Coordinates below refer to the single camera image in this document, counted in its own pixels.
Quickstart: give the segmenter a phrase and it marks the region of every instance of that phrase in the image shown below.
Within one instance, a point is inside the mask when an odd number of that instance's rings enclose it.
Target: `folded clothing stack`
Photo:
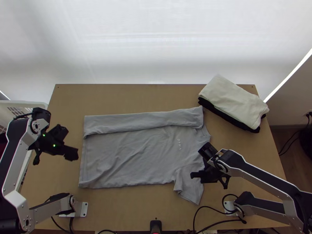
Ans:
[[[199,93],[198,103],[231,124],[252,133],[260,131],[269,108],[257,95],[216,75]]]

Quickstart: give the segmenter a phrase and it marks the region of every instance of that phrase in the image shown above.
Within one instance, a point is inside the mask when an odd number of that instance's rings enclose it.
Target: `t-shirt sleeve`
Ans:
[[[178,168],[173,174],[174,191],[178,195],[196,205],[199,205],[204,191],[200,178],[191,179],[191,172],[197,172],[204,168],[203,163],[194,163]]]

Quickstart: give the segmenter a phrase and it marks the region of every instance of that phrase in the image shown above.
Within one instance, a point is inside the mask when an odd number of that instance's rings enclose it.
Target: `gray t-shirt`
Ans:
[[[79,187],[113,188],[174,182],[199,204],[204,187],[197,152],[210,135],[202,106],[169,112],[85,116]]]

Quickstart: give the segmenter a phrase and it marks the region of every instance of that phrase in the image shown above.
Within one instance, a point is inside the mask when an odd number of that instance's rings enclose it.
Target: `metal bracket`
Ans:
[[[70,214],[60,214],[59,217],[86,217],[88,212],[88,203],[87,202],[77,202],[73,204],[75,212]]]
[[[223,205],[225,208],[227,208],[230,211],[233,211],[236,209],[236,207],[234,206],[234,201],[224,201]],[[238,216],[238,212],[234,214],[227,214],[226,216]]]

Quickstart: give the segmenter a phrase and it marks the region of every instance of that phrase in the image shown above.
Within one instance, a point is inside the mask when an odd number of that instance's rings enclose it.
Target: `white folded cloth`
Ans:
[[[246,124],[259,127],[261,117],[269,108],[257,95],[251,94],[220,75],[216,75],[199,93],[216,109]]]

